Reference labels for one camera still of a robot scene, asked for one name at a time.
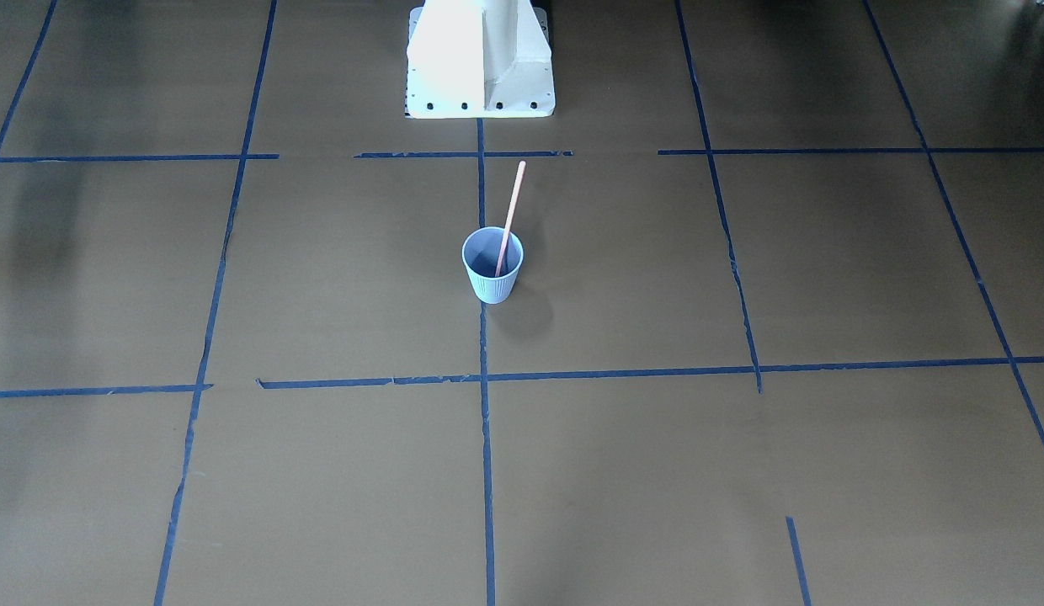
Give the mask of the blue ribbed cup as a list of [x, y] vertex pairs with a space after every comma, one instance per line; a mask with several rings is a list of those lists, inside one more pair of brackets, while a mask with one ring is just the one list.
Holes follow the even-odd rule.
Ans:
[[524, 260], [525, 247], [518, 235], [498, 226], [473, 231], [461, 246], [461, 261], [472, 292], [490, 306], [508, 298]]

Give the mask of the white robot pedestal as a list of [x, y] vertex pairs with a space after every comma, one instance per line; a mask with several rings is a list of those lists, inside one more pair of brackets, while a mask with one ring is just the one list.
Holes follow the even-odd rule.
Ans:
[[409, 13], [404, 114], [539, 119], [557, 106], [548, 1], [426, 1]]

